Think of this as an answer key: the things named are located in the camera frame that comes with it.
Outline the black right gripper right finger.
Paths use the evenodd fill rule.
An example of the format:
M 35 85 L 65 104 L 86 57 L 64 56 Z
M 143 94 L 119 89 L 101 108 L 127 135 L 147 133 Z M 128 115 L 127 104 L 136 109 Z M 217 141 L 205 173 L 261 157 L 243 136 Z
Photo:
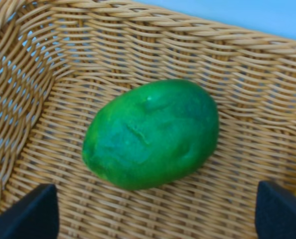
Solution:
M 274 182 L 259 182 L 255 229 L 259 239 L 296 239 L 296 196 Z

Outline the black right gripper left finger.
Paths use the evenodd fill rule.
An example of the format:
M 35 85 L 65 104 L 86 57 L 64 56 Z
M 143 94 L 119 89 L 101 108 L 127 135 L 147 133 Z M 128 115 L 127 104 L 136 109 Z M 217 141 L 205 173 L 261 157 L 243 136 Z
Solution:
M 0 215 L 0 239 L 56 239 L 58 234 L 54 184 L 40 184 Z

